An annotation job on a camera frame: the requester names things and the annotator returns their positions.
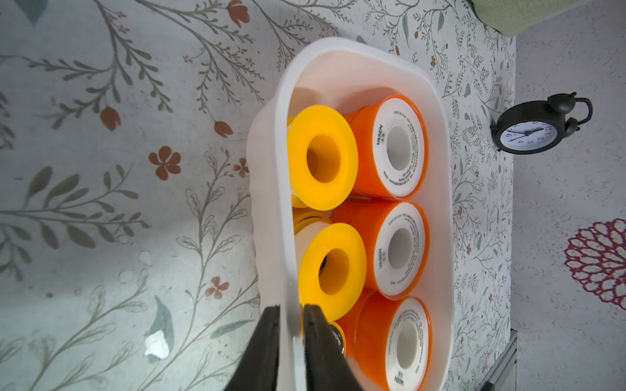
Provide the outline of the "white plastic storage box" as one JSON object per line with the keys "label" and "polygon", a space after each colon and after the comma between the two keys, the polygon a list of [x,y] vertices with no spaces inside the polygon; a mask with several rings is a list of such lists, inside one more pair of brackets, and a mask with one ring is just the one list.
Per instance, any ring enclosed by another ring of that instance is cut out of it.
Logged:
{"label": "white plastic storage box", "polygon": [[440,390],[445,385],[454,339],[454,246],[450,132],[442,98],[423,68],[363,43],[326,37],[293,58],[274,96],[255,117],[247,141],[260,303],[280,307],[280,390],[306,387],[287,119],[314,104],[353,112],[394,93],[417,105],[429,140],[429,164],[415,201],[424,208],[430,225],[430,253],[412,295],[425,304],[434,329],[423,387]]}

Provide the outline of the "black yellow tape roll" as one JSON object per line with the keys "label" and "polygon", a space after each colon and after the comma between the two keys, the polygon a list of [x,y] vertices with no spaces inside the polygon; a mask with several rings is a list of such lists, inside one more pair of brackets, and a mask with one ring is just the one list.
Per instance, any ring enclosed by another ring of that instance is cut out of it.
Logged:
{"label": "black yellow tape roll", "polygon": [[337,346],[343,356],[346,355],[347,339],[342,327],[336,322],[329,322],[330,330],[334,336]]}

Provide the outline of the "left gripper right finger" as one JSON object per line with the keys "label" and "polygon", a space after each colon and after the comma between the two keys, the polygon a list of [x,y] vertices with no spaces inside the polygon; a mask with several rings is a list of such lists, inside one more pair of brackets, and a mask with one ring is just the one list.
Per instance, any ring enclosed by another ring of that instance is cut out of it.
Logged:
{"label": "left gripper right finger", "polygon": [[303,308],[306,389],[361,391],[319,306]]}

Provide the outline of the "orange tape roll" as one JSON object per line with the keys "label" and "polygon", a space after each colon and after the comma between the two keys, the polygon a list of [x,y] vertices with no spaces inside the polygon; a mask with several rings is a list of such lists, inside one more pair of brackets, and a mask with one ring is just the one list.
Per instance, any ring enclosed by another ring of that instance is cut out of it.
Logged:
{"label": "orange tape roll", "polygon": [[406,298],[419,282],[430,251],[425,211],[410,200],[350,198],[330,216],[360,234],[366,250],[365,287],[385,298]]}
{"label": "orange tape roll", "polygon": [[395,94],[344,116],[358,148],[359,168],[351,194],[407,200],[428,167],[428,135],[422,114]]}
{"label": "orange tape roll", "polygon": [[382,390],[421,390],[430,371],[432,330],[422,301],[392,301],[365,289],[337,321],[346,337],[346,355],[368,381]]}

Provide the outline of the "yellow tape roll top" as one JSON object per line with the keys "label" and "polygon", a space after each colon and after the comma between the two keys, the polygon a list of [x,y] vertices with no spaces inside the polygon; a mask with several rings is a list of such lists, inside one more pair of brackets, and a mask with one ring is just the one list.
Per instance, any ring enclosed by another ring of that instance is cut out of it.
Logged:
{"label": "yellow tape roll top", "polygon": [[342,114],[324,105],[288,119],[291,204],[328,211],[350,195],[359,168],[355,135]]}

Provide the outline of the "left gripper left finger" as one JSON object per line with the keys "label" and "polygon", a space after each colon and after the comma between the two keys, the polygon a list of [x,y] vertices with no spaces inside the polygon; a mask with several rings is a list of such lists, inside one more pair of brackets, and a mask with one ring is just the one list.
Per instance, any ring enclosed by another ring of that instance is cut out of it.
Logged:
{"label": "left gripper left finger", "polygon": [[264,309],[225,391],[274,391],[280,365],[280,306]]}

